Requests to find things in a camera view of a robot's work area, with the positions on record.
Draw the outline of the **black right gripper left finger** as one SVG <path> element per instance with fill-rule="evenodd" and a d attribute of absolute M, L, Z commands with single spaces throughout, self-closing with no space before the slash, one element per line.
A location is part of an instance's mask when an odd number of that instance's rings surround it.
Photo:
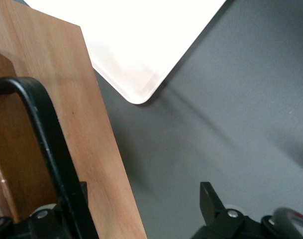
<path fill-rule="evenodd" d="M 68 212 L 62 209 L 59 199 L 58 204 L 36 210 L 19 223 L 0 216 L 0 239 L 87 239 L 89 230 L 75 229 L 67 220 Z"/>

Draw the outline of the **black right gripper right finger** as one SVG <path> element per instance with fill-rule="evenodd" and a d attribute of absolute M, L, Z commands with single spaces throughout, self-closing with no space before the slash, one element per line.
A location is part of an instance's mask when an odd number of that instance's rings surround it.
<path fill-rule="evenodd" d="M 200 183 L 200 210 L 205 225 L 194 239 L 277 239 L 279 237 L 271 216 L 256 222 L 234 208 L 224 206 L 209 182 Z"/>

